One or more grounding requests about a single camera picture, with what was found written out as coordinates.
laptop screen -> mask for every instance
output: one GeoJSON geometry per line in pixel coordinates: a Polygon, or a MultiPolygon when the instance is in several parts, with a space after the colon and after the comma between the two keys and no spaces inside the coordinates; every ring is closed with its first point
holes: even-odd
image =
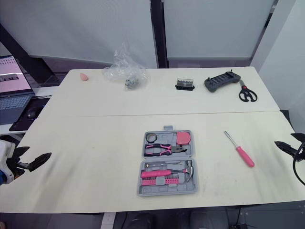
{"type": "Polygon", "coordinates": [[[0,58],[0,95],[32,92],[13,56],[0,58]]]}

pink screwdriver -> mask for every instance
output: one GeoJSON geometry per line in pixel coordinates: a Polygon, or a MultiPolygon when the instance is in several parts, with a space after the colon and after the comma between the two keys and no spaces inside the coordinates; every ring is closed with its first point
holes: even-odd
{"type": "Polygon", "coordinates": [[[227,131],[224,132],[224,134],[231,140],[231,142],[234,144],[234,146],[236,147],[237,152],[239,153],[239,155],[242,157],[242,159],[245,161],[245,163],[249,166],[249,167],[254,167],[254,162],[253,160],[251,160],[251,158],[248,156],[248,154],[240,147],[238,146],[235,141],[233,141],[233,139],[231,138],[231,136],[228,134],[227,131]]]}

white table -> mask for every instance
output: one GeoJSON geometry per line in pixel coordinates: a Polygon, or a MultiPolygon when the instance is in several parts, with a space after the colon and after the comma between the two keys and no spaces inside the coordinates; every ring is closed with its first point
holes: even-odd
{"type": "MultiPolygon", "coordinates": [[[[33,91],[36,96],[47,96],[47,95],[53,95],[57,89],[58,89],[58,87],[39,87],[39,88],[33,88],[33,91]]],[[[0,136],[1,135],[10,135],[11,137],[20,141],[21,137],[19,137],[17,135],[26,133],[26,130],[9,131],[9,129],[11,128],[11,125],[13,125],[13,123],[0,125],[0,136]]]]}
{"type": "Polygon", "coordinates": [[[238,98],[239,83],[209,92],[203,82],[230,68],[147,69],[151,76],[146,87],[125,91],[124,82],[110,82],[101,69],[71,70],[41,115],[111,116],[172,115],[228,112],[279,111],[263,81],[253,67],[233,68],[244,83],[258,95],[255,103],[238,98]],[[80,73],[89,80],[80,80],[80,73]],[[177,78],[194,79],[193,91],[176,90],[177,78]]]}
{"type": "MultiPolygon", "coordinates": [[[[30,162],[49,161],[0,187],[0,212],[89,213],[263,204],[305,199],[292,157],[274,141],[299,146],[281,112],[104,117],[39,117],[20,146],[30,162]],[[144,133],[173,125],[192,131],[198,167],[195,194],[136,194],[144,133]],[[227,130],[255,162],[249,168],[224,135],[227,130]]],[[[305,177],[304,162],[296,169],[305,177]]]]}

hammer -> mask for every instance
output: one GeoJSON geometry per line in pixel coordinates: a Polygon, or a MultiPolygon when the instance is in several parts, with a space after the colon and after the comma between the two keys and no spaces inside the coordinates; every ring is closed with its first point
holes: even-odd
{"type": "Polygon", "coordinates": [[[172,173],[188,173],[189,177],[187,178],[186,182],[189,182],[189,180],[192,178],[194,174],[194,168],[192,166],[192,161],[187,161],[187,168],[182,170],[155,170],[155,171],[145,171],[141,173],[141,178],[149,178],[149,177],[165,177],[169,176],[172,173]]]}

clear plastic bag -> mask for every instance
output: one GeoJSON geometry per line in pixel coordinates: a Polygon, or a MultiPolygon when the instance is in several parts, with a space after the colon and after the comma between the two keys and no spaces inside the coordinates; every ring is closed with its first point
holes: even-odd
{"type": "Polygon", "coordinates": [[[126,90],[135,90],[145,86],[149,80],[146,69],[131,58],[125,43],[120,49],[115,50],[114,64],[104,68],[103,74],[110,81],[124,79],[126,90]]]}

